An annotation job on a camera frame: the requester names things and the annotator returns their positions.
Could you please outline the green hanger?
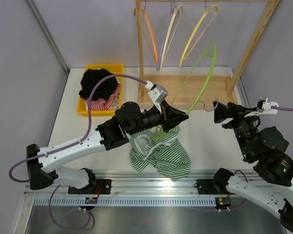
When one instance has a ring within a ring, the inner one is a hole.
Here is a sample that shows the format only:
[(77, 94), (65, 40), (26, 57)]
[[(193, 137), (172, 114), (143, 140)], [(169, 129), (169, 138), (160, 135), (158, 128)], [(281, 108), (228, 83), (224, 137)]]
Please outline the green hanger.
[(181, 93), (183, 87), (185, 86), (186, 82), (188, 81), (188, 78), (190, 77), (190, 75), (192, 75), (194, 69), (196, 68), (196, 66), (198, 65), (198, 63), (200, 62), (201, 58), (203, 56), (205, 57), (212, 57), (212, 61), (211, 61), (211, 65), (209, 68), (209, 73), (207, 74), (207, 78), (205, 80), (205, 83), (203, 85), (203, 87), (201, 88), (200, 93), (198, 94), (196, 100), (192, 103), (192, 105), (189, 107), (189, 109), (187, 110), (186, 114), (189, 115), (190, 112), (194, 109), (194, 107), (197, 105), (198, 102), (201, 102), (201, 97), (203, 95), (203, 93), (205, 92), (209, 82), (210, 82), (210, 78), (211, 75), (213, 73), (214, 70), (214, 66), (215, 66), (215, 62), (216, 62), (216, 56), (217, 56), (217, 46), (214, 43), (214, 41), (211, 41), (212, 46), (213, 46), (213, 54), (209, 54), (208, 52), (210, 51), (210, 49), (206, 49), (203, 51), (203, 53), (201, 54), (201, 56), (199, 57), (199, 59), (197, 60), (196, 64), (193, 66), (191, 72), (188, 74), (188, 76), (186, 77), (184, 83), (182, 84), (182, 86), (179, 88), (179, 91), (177, 92), (177, 94), (174, 96), (173, 101), (171, 102), (171, 104), (174, 102), (174, 100), (179, 96), (179, 94)]

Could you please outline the green white striped tank top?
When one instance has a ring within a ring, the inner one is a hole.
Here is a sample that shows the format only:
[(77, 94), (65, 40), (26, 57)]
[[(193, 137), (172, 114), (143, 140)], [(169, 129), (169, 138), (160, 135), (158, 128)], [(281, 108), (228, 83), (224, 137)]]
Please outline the green white striped tank top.
[(131, 150), (129, 158), (136, 171), (153, 166), (156, 171), (171, 180), (179, 180), (190, 174), (191, 160), (178, 136), (180, 127), (169, 132), (161, 127), (155, 131), (144, 130), (130, 136)]

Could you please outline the red white striped tank top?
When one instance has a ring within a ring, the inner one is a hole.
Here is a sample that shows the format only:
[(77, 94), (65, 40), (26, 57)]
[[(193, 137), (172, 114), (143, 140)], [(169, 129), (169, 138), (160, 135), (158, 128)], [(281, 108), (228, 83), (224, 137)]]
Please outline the red white striped tank top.
[(100, 97), (97, 100), (92, 100), (90, 104), (91, 111), (108, 111), (116, 110), (119, 107), (119, 98), (120, 98), (120, 87), (121, 84), (118, 83), (115, 90), (107, 100)]

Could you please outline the yellow hanger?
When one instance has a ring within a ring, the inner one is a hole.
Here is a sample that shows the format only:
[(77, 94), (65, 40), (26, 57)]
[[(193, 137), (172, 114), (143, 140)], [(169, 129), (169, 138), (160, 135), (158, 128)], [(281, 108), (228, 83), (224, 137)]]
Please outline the yellow hanger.
[(213, 4), (210, 7), (206, 7), (204, 13), (198, 20), (195, 25), (185, 47), (182, 52), (179, 67), (182, 67), (184, 61), (188, 58), (190, 53), (193, 51), (197, 43), (201, 40), (204, 33), (207, 31), (213, 20), (215, 19), (219, 10), (219, 6), (217, 4)]

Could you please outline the orange hanger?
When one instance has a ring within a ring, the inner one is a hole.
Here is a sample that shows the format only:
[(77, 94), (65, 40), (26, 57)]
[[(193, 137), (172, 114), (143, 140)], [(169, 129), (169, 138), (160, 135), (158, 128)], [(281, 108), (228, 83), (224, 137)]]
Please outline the orange hanger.
[(149, 50), (152, 54), (153, 60), (155, 62), (155, 66), (158, 65), (159, 62), (159, 56), (158, 56), (158, 51), (157, 51), (157, 45), (156, 45), (156, 41), (155, 41), (155, 36), (154, 36), (154, 32), (153, 32), (153, 28), (150, 22), (150, 19), (148, 17), (148, 14), (146, 12), (146, 4), (147, 1), (145, 0), (145, 5), (143, 8), (140, 7), (140, 14), (142, 15), (142, 17), (145, 20), (145, 25), (147, 27), (147, 31), (148, 31), (148, 35), (146, 34), (146, 32), (144, 31), (143, 26), (141, 26), (141, 32), (142, 35), (144, 36), (144, 39), (149, 47)]

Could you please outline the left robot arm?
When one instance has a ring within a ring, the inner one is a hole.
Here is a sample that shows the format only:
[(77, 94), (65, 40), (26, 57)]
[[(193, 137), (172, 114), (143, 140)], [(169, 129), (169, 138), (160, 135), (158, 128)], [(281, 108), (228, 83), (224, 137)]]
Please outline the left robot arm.
[(115, 115), (91, 130), (87, 136), (40, 148), (31, 144), (26, 148), (27, 170), (31, 190), (51, 185), (68, 186), (69, 194), (95, 194), (99, 190), (91, 169), (72, 169), (64, 164), (86, 155), (118, 148), (129, 142), (128, 136), (161, 126), (165, 132), (188, 119), (188, 115), (166, 101), (157, 108), (141, 111), (135, 102), (126, 102)]

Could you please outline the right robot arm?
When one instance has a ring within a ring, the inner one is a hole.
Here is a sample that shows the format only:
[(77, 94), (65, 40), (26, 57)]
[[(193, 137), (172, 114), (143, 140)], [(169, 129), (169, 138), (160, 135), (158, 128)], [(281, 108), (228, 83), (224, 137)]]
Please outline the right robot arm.
[(259, 100), (257, 107), (246, 108), (229, 102), (213, 102), (214, 122), (222, 123), (224, 129), (232, 129), (240, 147), (243, 161), (256, 163), (253, 170), (269, 184), (272, 184), (280, 196), (267, 193), (231, 171), (220, 168), (212, 178), (212, 188), (217, 193), (228, 192), (239, 195), (262, 207), (280, 220), (281, 225), (293, 233), (293, 160), (285, 153), (289, 143), (276, 127), (259, 131), (260, 116), (275, 115), (279, 110), (277, 102), (268, 98)]

